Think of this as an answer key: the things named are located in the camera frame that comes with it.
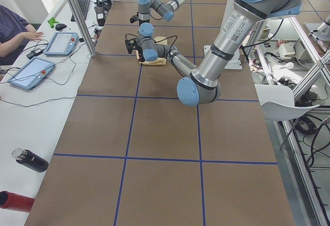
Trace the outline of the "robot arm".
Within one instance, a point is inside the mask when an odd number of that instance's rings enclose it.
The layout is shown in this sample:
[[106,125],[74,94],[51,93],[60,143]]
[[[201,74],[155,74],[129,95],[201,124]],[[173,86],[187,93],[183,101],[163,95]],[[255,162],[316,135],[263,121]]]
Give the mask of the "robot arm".
[[171,45],[155,41],[150,24],[151,11],[170,21],[186,0],[138,0],[136,38],[125,42],[128,52],[137,50],[147,62],[165,58],[182,75],[177,84],[179,100],[187,106],[215,101],[221,93],[218,78],[232,60],[248,33],[257,22],[269,18],[285,18],[301,12],[302,0],[234,0],[233,11],[199,66],[191,63]]
[[161,16],[161,19],[169,22],[174,17],[174,12],[187,0],[170,0],[167,3],[161,0],[138,0],[138,11],[136,15],[132,15],[130,23],[136,21],[139,25],[149,23],[151,17],[151,9]]

